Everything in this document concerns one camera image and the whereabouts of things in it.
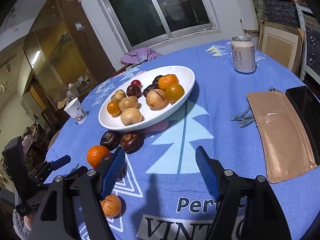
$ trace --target wooden cabinet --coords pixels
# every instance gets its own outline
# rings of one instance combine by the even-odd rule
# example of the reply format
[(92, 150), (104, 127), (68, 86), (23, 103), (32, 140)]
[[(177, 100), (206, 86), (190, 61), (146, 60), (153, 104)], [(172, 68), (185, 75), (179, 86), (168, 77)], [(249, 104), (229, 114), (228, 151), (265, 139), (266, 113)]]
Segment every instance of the wooden cabinet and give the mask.
[(81, 77), (81, 95), (116, 71), (78, 0), (47, 0), (36, 17), (23, 51), (51, 104), (66, 97), (68, 84)]

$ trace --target round table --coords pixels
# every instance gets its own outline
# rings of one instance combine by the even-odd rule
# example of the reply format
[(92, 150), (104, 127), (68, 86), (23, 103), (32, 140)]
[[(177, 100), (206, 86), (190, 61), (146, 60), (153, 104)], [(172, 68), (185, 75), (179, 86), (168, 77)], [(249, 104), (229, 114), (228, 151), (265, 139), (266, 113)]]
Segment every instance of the round table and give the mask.
[[(239, 176), (267, 176), (255, 123), (239, 128), (238, 122), (230, 119), (248, 107), (249, 92), (268, 91), (270, 87), (284, 92), (303, 85), (292, 72), (259, 51), (256, 64), (253, 74), (236, 72), (230, 41), (222, 40), (158, 57), (106, 80), (82, 103), (89, 112), (87, 120), (77, 124), (70, 118), (50, 148), (48, 161), (68, 154), (71, 162), (53, 172), (46, 182), (81, 165), (91, 168), (86, 160), (87, 150), (98, 145), (106, 131), (99, 124), (98, 112), (118, 86), (157, 67), (189, 67), (195, 73), (196, 83), (186, 103), (164, 121), (144, 129), (143, 147), (126, 155), (126, 176), (114, 187), (123, 210), (120, 217), (108, 219), (108, 223), (116, 239), (190, 239), (192, 232), (194, 239), (204, 239), (217, 206), (199, 173), (195, 149), (202, 145), (210, 158), (219, 160), (225, 169)], [(314, 169), (295, 179), (271, 184), (292, 240), (303, 236), (320, 210), (319, 178), (320, 169)], [(80, 235), (88, 239), (79, 200), (76, 206)], [(243, 215), (244, 208), (239, 209), (237, 223)]]

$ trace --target white plate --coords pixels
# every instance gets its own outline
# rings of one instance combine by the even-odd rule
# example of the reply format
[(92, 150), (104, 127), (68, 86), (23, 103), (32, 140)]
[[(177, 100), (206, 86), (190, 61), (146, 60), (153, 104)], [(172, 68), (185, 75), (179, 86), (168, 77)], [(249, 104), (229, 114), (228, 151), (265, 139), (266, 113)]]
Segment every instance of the white plate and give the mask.
[[(138, 102), (141, 104), (141, 108), (139, 109), (144, 120), (142, 122), (138, 122), (132, 125), (125, 126), (119, 117), (112, 117), (111, 114), (107, 112), (107, 104), (111, 101), (111, 96), (118, 90), (122, 89), (124, 92), (127, 91), (127, 87), (130, 86), (132, 80), (139, 80), (142, 84), (143, 90), (152, 84), (152, 81), (156, 76), (159, 75), (167, 75), (167, 74), (175, 74), (179, 79), (179, 84), (182, 85), (185, 94), (174, 104), (168, 104), (168, 106), (162, 110), (151, 110), (150, 107), (146, 103), (146, 98), (142, 95)], [(103, 102), (100, 111), (99, 111), (99, 122), (100, 124), (113, 131), (135, 131), (140, 130), (151, 125), (154, 125), (168, 116), (173, 114), (175, 111), (179, 109), (180, 106), (187, 100), (188, 96), (191, 93), (191, 90), (195, 84), (195, 74), (193, 71), (187, 67), (183, 66), (165, 66), (156, 69), (152, 69), (145, 73), (142, 73), (138, 76), (135, 76), (133, 79), (130, 79), (120, 87), (118, 87), (114, 92)]]

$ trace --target purple jacket on chair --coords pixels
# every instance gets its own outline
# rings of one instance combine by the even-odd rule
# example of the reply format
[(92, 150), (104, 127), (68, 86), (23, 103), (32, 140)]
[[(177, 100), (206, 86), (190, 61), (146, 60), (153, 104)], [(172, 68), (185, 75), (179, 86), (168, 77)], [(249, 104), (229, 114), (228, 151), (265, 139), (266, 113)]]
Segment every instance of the purple jacket on chair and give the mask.
[(153, 49), (143, 47), (140, 49), (135, 49), (126, 53), (121, 58), (122, 64), (140, 64), (142, 62), (150, 61), (156, 57), (162, 56), (158, 52), (154, 51)]

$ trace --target can lid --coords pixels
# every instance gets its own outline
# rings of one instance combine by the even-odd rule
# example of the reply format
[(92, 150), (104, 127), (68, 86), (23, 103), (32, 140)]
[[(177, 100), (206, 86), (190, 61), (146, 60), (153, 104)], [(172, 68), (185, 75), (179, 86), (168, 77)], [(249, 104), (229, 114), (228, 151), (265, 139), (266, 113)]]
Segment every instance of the can lid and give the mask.
[(233, 37), (233, 41), (251, 41), (251, 38), (249, 37), (244, 37), (244, 36), (238, 36), (238, 37)]

